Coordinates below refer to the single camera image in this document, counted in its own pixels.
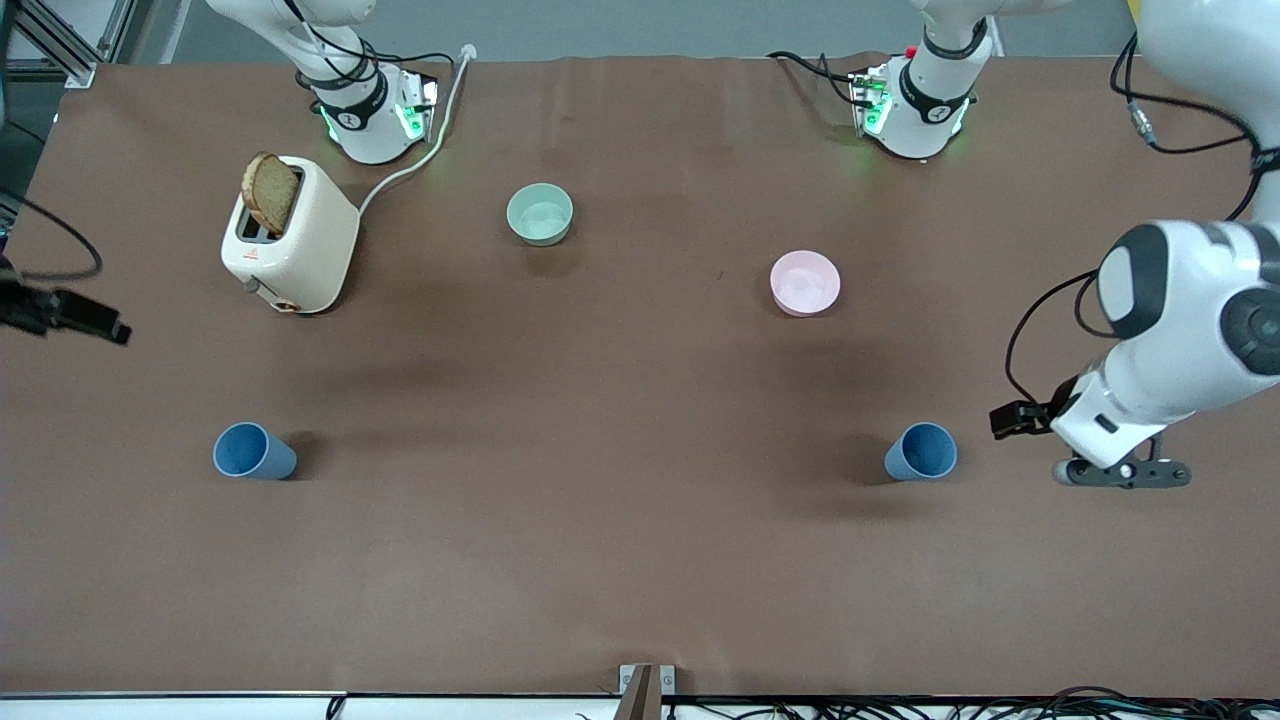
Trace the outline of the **blue plastic cup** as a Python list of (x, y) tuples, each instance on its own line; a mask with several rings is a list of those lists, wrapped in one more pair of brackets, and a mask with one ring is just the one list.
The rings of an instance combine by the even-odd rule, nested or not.
[(294, 450), (262, 425), (241, 421), (224, 429), (212, 446), (212, 464), (230, 478), (284, 480), (296, 470)]
[(920, 421), (910, 425), (884, 455), (884, 471), (897, 482), (933, 482), (957, 465), (957, 443), (942, 425)]

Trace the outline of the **brown bread slice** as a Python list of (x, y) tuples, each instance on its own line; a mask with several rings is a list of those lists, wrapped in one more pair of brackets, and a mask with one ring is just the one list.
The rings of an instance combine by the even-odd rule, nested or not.
[(241, 199), (260, 228), (280, 236), (300, 191), (294, 169), (273, 152), (257, 152), (244, 169)]

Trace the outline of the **cream white toaster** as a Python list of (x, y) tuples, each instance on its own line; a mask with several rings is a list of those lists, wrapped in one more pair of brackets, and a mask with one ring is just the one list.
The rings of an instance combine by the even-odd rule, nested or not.
[(314, 161), (279, 156), (300, 177), (283, 234), (260, 228), (241, 193), (223, 234), (224, 268), (278, 313), (314, 315), (340, 296), (360, 228), (358, 209)]

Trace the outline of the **pink bowl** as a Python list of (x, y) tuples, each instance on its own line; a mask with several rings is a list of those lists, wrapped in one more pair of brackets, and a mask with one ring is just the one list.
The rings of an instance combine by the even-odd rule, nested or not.
[(778, 309), (790, 316), (814, 316), (829, 310), (840, 297), (838, 268), (823, 254), (795, 250), (771, 268), (771, 293)]

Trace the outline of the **green lit base board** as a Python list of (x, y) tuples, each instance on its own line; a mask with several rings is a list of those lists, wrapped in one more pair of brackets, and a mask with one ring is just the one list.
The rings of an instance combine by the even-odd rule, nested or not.
[(398, 118), (410, 142), (430, 135), (438, 101), (439, 81), (415, 70), (401, 70), (396, 95)]
[(887, 65), (872, 67), (849, 74), (852, 117), (858, 133), (879, 138), (893, 106)]

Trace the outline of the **mint green bowl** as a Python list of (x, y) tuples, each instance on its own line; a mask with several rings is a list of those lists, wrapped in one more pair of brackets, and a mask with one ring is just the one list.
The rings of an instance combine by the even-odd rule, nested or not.
[(516, 191), (506, 208), (506, 220), (525, 243), (548, 247), (561, 242), (573, 219), (573, 201), (553, 183), (532, 183)]

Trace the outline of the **aluminium frame profile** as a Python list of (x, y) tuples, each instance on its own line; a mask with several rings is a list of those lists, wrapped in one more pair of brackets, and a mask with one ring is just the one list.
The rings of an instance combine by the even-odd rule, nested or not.
[(19, 81), (88, 88), (122, 55), (140, 0), (0, 0), (0, 55)]

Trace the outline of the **metal table edge bracket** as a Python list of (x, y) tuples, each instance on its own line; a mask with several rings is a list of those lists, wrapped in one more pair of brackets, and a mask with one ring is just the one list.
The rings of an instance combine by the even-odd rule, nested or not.
[(678, 720), (672, 705), (677, 667), (672, 664), (625, 664), (618, 669), (620, 702), (613, 720)]

